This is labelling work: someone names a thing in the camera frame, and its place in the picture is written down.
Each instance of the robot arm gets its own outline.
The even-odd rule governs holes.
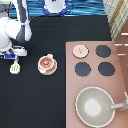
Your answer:
[[[17,12],[17,20],[9,19],[5,26],[5,33],[8,37],[20,43],[29,41],[32,32],[29,26],[29,14],[27,0],[11,0]]]

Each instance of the small object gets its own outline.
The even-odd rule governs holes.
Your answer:
[[[12,74],[18,74],[20,72],[20,65],[18,64],[19,59],[15,59],[14,64],[11,65],[10,72]]]
[[[48,60],[44,60],[44,62],[43,62],[44,65],[47,65],[48,63],[49,63]]]
[[[86,48],[84,45],[76,45],[73,48],[73,54],[77,58],[84,58],[88,55],[88,48]]]
[[[43,75],[51,75],[57,69],[57,62],[53,59],[52,54],[43,56],[38,61],[38,70]]]

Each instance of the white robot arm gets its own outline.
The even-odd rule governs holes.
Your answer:
[[[32,36],[27,0],[11,0],[11,2],[16,8],[17,19],[8,17],[0,19],[0,52],[6,52],[11,48],[10,38],[24,43],[29,41]]]

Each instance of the dark surface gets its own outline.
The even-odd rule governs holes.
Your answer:
[[[66,128],[66,41],[110,41],[107,16],[43,17],[31,21],[32,38],[22,45],[21,72],[9,72],[12,60],[0,59],[0,128]],[[37,62],[52,53],[57,71],[43,76]]]
[[[103,76],[112,76],[115,73],[115,68],[110,62],[100,63],[98,70]]]
[[[79,76],[88,76],[91,71],[91,67],[86,62],[79,62],[75,65],[75,72]]]
[[[111,49],[106,45],[99,45],[96,48],[96,54],[100,57],[106,58],[111,55]]]

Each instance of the pot handle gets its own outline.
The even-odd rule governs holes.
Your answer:
[[[51,57],[51,58],[53,58],[53,55],[52,55],[52,54],[48,54],[47,56],[48,56],[48,57]]]

